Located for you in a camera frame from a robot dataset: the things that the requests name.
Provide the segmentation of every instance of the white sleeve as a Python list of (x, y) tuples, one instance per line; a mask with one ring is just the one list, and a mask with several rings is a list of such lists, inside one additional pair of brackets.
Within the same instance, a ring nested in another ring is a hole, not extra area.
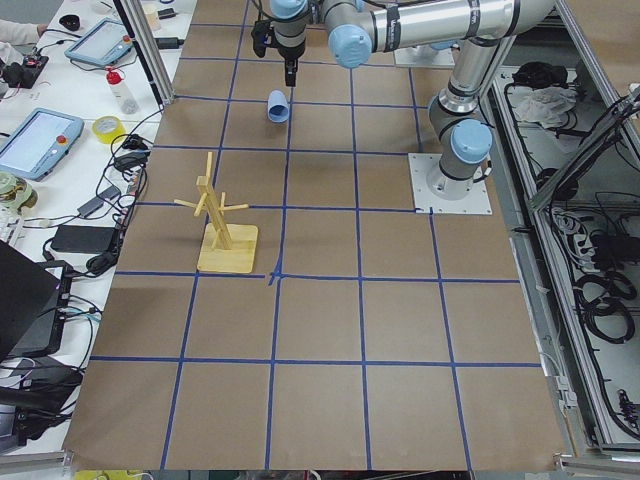
[(38, 26), (34, 23), (15, 23), (0, 19), (0, 42), (14, 45), (38, 43)]
[(22, 54), (15, 48), (13, 48), (10, 44), (6, 42), (0, 42), (0, 60), (2, 60), (7, 65), (11, 65), (13, 62), (22, 64), (22, 59)]

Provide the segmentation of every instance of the blue joint cap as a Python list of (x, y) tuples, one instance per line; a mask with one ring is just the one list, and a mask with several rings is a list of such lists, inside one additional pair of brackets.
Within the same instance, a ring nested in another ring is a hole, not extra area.
[(302, 13), (307, 8), (307, 0), (271, 0), (269, 6), (274, 17), (286, 20)]
[(478, 120), (466, 119), (453, 127), (451, 148), (460, 161), (468, 165), (482, 162), (491, 150), (491, 130)]
[(458, 43), (457, 40), (445, 40), (444, 42), (430, 43), (429, 46), (434, 50), (446, 50), (447, 48), (453, 47), (456, 43)]
[(340, 25), (329, 35), (329, 50), (339, 65), (356, 68), (369, 60), (373, 44), (371, 37), (357, 25)]

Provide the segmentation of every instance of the white mounting plate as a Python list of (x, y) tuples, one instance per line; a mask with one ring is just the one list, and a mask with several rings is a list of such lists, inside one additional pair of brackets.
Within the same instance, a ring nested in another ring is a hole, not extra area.
[(427, 172), (440, 161), (440, 154), (410, 153), (411, 186), (413, 203), (424, 213), (455, 213), (461, 215), (491, 215), (491, 203), (484, 182), (474, 183), (469, 194), (462, 200), (445, 200), (434, 194), (427, 186)]
[(393, 52), (396, 67), (422, 67), (452, 69), (455, 65), (453, 51), (450, 48), (440, 50), (435, 56), (420, 56), (414, 47), (400, 48)]

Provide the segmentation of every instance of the tablet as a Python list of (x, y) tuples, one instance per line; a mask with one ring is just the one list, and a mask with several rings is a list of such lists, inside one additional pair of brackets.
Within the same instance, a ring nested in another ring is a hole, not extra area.
[(83, 128), (81, 118), (36, 108), (0, 147), (0, 169), (39, 180), (69, 152)]
[(106, 67), (116, 63), (132, 46), (124, 25), (105, 18), (74, 42), (64, 54), (71, 60)]

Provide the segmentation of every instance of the yellow object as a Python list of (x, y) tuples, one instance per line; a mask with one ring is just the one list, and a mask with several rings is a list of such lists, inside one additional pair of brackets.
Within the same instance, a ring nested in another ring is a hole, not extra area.
[(124, 125), (118, 117), (107, 116), (100, 117), (91, 126), (91, 131), (98, 137), (102, 143), (110, 145), (116, 138), (118, 141), (124, 140), (126, 131)]
[(74, 480), (138, 480), (142, 470), (82, 470)]
[(202, 240), (198, 270), (202, 272), (251, 273), (258, 243), (258, 227), (227, 224), (224, 220), (225, 211), (249, 208), (249, 205), (226, 206), (224, 204), (225, 193), (222, 194), (221, 201), (218, 203), (216, 192), (211, 186), (212, 164), (213, 152), (209, 152), (207, 172), (205, 175), (200, 175), (196, 181), (196, 187), (200, 193), (198, 203), (184, 200), (174, 200), (174, 203), (193, 208), (194, 217), (199, 216), (204, 210), (211, 219)]

